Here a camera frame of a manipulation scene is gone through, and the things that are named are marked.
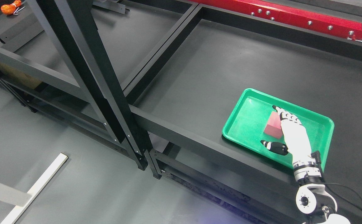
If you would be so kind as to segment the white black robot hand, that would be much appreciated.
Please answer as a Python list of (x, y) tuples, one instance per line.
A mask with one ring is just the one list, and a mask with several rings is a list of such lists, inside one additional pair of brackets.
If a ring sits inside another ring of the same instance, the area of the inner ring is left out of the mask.
[(315, 159), (311, 156), (312, 148), (306, 128), (300, 119), (291, 112), (273, 105), (279, 118), (284, 143), (261, 140), (261, 144), (270, 152), (285, 156), (292, 155), (293, 167), (314, 164)]

